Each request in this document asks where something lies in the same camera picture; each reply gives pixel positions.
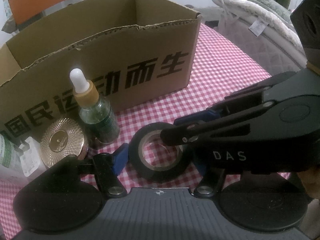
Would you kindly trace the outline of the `right hand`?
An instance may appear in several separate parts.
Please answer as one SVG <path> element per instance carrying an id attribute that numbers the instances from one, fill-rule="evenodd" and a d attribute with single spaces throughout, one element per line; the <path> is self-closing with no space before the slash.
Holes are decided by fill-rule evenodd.
<path id="1" fill-rule="evenodd" d="M 307 171 L 297 173 L 306 193 L 314 199 L 320 197 L 320 171 L 317 168 L 311 168 Z"/>

